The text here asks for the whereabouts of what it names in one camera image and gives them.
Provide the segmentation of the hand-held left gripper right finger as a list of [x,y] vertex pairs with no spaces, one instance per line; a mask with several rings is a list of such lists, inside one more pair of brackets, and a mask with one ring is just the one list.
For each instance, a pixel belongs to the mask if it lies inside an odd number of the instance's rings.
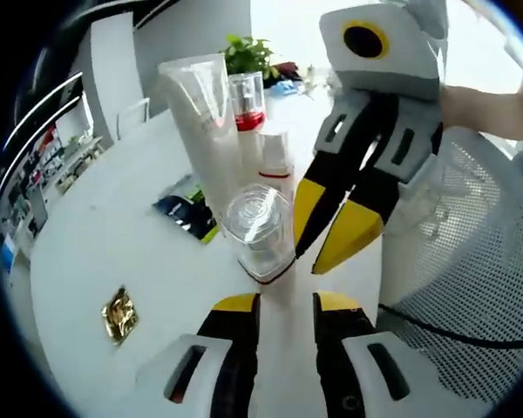
[[352,298],[313,293],[316,368],[329,417],[460,417],[462,399],[444,388],[425,356],[379,333]]

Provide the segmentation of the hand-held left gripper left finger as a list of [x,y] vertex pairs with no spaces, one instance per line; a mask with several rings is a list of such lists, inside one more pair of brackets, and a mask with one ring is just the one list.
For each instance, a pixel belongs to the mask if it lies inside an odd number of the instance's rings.
[[138,373],[134,417],[246,417],[257,374],[260,295],[217,302],[194,334],[171,342]]

